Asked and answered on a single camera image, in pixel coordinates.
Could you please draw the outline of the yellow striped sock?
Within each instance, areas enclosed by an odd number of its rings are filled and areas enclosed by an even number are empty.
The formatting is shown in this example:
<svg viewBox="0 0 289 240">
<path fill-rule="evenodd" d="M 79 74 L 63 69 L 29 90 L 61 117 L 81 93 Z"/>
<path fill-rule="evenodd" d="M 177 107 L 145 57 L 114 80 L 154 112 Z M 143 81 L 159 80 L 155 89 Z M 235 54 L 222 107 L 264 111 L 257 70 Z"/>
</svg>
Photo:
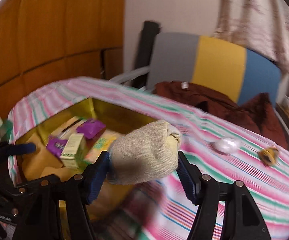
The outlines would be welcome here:
<svg viewBox="0 0 289 240">
<path fill-rule="evenodd" d="M 275 147 L 268 147 L 258 152 L 260 161 L 266 166 L 276 165 L 279 158 L 279 150 Z"/>
</svg>

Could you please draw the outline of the maroon red garment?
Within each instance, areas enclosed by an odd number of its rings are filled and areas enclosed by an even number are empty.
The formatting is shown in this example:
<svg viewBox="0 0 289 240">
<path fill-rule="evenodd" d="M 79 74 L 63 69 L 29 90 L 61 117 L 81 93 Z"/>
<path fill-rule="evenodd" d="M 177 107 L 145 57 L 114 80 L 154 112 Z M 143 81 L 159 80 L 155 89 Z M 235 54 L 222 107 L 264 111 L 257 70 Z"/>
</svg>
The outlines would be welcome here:
<svg viewBox="0 0 289 240">
<path fill-rule="evenodd" d="M 259 93 L 238 106 L 225 94 L 204 86 L 189 83 L 182 88 L 179 81 L 160 82 L 155 94 L 196 107 L 206 113 L 260 134 L 284 149 L 288 148 L 283 128 L 274 113 L 268 93 Z"/>
</svg>

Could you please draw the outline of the white plastic wrapped ball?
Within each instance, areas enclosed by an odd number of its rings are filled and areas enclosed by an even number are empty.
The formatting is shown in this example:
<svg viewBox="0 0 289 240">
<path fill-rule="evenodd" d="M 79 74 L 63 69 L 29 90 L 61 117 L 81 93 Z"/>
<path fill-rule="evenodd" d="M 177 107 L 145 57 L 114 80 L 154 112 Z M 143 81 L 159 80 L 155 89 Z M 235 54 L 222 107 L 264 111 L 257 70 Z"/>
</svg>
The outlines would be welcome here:
<svg viewBox="0 0 289 240">
<path fill-rule="evenodd" d="M 240 140 L 230 137 L 223 137 L 213 142 L 214 149 L 217 152 L 226 155 L 237 153 L 238 150 L 240 149 L 240 146 L 241 146 Z"/>
</svg>

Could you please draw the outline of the wooden wardrobe panels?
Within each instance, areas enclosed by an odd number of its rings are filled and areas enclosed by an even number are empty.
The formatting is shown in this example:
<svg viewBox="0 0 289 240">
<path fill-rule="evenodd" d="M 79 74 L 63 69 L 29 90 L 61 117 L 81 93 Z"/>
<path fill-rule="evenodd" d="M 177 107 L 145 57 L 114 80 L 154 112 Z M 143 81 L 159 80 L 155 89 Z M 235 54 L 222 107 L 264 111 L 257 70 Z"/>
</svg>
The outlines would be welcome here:
<svg viewBox="0 0 289 240">
<path fill-rule="evenodd" d="M 124 0 L 0 0 L 0 116 L 54 81 L 123 72 Z"/>
</svg>

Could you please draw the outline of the clear rice cracker packet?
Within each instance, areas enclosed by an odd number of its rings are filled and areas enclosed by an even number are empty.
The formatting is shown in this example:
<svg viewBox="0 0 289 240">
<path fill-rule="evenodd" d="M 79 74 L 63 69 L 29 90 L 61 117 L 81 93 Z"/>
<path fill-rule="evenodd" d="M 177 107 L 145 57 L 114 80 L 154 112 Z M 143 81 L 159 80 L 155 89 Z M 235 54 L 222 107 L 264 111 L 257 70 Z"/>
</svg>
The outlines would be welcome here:
<svg viewBox="0 0 289 240">
<path fill-rule="evenodd" d="M 77 116 L 72 117 L 70 120 L 64 122 L 56 128 L 50 136 L 56 137 L 61 140 L 67 140 L 72 134 L 76 133 L 77 128 L 82 125 L 86 119 Z"/>
</svg>

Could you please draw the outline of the tan sponge cake bun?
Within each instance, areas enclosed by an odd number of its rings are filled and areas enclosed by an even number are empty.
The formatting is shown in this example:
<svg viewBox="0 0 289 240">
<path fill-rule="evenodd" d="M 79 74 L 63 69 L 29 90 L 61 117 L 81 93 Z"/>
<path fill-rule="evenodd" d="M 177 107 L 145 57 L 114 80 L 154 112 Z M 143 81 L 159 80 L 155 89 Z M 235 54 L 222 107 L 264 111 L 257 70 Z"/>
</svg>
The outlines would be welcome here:
<svg viewBox="0 0 289 240">
<path fill-rule="evenodd" d="M 27 180 L 40 178 L 46 167 L 62 168 L 63 163 L 45 148 L 36 133 L 32 134 L 27 142 L 36 146 L 35 152 L 22 156 L 22 172 Z"/>
</svg>

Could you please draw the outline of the pink patterned curtain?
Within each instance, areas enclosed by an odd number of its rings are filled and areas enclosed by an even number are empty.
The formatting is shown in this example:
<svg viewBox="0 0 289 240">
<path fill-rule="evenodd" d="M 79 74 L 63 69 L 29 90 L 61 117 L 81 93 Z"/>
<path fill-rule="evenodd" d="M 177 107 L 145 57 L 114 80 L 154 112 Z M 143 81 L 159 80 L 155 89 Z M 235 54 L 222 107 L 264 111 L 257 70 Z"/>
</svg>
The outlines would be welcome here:
<svg viewBox="0 0 289 240">
<path fill-rule="evenodd" d="M 289 6 L 284 0 L 221 0 L 213 36 L 258 52 L 289 73 Z"/>
</svg>

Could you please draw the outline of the purple snack packet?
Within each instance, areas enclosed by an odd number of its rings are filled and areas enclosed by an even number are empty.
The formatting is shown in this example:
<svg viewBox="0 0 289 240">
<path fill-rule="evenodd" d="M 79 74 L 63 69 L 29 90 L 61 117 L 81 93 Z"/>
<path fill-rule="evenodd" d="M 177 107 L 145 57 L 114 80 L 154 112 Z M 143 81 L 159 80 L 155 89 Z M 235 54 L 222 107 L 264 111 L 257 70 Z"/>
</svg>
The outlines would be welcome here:
<svg viewBox="0 0 289 240">
<path fill-rule="evenodd" d="M 106 126 L 101 121 L 96 119 L 86 120 L 83 124 L 76 128 L 76 132 L 83 134 L 86 139 L 93 139 Z"/>
<path fill-rule="evenodd" d="M 67 140 L 59 139 L 54 136 L 49 136 L 46 149 L 55 157 L 60 158 L 66 144 Z"/>
</svg>

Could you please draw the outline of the grey yellow blue chair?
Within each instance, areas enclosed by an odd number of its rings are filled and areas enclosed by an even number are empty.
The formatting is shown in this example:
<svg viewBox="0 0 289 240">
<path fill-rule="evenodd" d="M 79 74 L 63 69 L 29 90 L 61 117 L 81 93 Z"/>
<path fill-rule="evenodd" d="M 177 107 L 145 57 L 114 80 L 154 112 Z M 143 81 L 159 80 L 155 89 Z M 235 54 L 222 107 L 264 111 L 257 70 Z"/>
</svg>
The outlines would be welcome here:
<svg viewBox="0 0 289 240">
<path fill-rule="evenodd" d="M 187 33 L 156 35 L 148 66 L 117 75 L 115 83 L 146 76 L 148 91 L 163 81 L 188 82 L 227 96 L 238 106 L 260 93 L 276 103 L 282 74 L 262 55 L 214 37 Z"/>
</svg>

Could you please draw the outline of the cream sock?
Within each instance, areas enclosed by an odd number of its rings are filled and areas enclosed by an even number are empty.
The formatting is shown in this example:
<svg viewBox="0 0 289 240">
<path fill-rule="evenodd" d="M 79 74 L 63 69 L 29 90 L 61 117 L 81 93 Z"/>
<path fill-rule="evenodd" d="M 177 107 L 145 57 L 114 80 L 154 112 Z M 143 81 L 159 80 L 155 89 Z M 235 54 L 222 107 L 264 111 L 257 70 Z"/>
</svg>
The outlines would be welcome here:
<svg viewBox="0 0 289 240">
<path fill-rule="evenodd" d="M 132 185 L 168 176 L 177 169 L 181 132 L 165 120 L 119 137 L 109 147 L 112 184 Z"/>
</svg>

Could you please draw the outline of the black rolled mat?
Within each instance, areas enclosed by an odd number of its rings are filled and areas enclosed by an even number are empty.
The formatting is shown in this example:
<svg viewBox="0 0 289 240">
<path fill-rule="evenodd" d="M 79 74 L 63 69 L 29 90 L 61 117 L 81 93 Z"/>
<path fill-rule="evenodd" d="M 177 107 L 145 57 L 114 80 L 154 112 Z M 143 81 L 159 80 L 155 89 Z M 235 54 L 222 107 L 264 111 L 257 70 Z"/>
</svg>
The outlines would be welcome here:
<svg viewBox="0 0 289 240">
<path fill-rule="evenodd" d="M 139 43 L 135 58 L 135 69 L 149 66 L 156 36 L 160 33 L 159 22 L 144 21 L 140 32 Z"/>
</svg>

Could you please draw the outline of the yellow green cracker packet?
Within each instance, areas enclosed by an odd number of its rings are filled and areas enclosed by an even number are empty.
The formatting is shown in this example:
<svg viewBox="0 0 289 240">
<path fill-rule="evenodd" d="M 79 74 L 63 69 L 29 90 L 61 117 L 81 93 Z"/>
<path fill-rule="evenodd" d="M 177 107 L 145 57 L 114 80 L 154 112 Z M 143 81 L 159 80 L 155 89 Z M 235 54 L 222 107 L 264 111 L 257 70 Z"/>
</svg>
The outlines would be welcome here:
<svg viewBox="0 0 289 240">
<path fill-rule="evenodd" d="M 120 134 L 102 135 L 92 146 L 91 150 L 89 150 L 88 154 L 85 157 L 85 161 L 87 161 L 89 164 L 95 163 L 100 154 L 103 151 L 107 151 L 110 145 L 120 136 Z"/>
</svg>

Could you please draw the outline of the gold metal tin box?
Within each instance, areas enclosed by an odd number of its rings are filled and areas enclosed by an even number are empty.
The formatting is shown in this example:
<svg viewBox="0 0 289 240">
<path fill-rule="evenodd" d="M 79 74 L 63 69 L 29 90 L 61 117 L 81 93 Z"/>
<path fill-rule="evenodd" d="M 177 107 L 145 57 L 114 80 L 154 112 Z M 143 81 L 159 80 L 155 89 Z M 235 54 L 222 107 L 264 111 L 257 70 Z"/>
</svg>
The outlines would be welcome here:
<svg viewBox="0 0 289 240">
<path fill-rule="evenodd" d="M 154 121 L 127 108 L 87 98 L 35 125 L 16 140 L 17 144 L 33 142 L 37 150 L 17 157 L 15 182 L 20 184 L 50 174 L 67 181 L 94 163 L 114 140 Z M 71 161 L 62 160 L 65 144 L 75 133 L 84 138 L 83 150 Z"/>
</svg>

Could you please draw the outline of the striped pink green tablecloth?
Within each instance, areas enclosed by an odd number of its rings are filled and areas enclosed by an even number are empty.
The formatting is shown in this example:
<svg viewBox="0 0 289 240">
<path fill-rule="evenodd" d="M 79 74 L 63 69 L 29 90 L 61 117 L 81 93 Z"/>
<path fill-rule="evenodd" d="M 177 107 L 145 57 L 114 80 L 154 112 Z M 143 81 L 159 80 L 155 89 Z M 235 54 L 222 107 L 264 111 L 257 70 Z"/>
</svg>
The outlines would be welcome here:
<svg viewBox="0 0 289 240">
<path fill-rule="evenodd" d="M 109 81 L 78 77 L 46 85 L 12 108 L 11 142 L 47 118 L 86 98 L 97 98 L 132 111 L 164 119 L 182 133 L 181 150 L 190 163 L 225 183 L 242 180 L 258 205 L 272 239 L 289 238 L 289 151 L 266 167 L 258 152 L 274 143 L 260 135 L 203 111 Z M 237 153 L 217 152 L 213 142 L 223 137 L 240 140 Z M 186 239 L 197 211 L 177 174 L 135 187 L 102 239 Z"/>
</svg>

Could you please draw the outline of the green cream small box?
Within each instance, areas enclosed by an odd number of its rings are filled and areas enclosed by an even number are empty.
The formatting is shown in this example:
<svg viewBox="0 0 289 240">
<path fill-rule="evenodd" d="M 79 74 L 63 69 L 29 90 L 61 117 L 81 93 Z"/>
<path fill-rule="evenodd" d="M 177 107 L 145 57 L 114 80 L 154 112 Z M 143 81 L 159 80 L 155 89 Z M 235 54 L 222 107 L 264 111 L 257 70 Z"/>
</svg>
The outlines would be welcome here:
<svg viewBox="0 0 289 240">
<path fill-rule="evenodd" d="M 87 149 L 84 135 L 75 133 L 70 135 L 61 153 L 60 160 L 65 167 L 78 169 L 82 166 L 86 152 Z"/>
</svg>

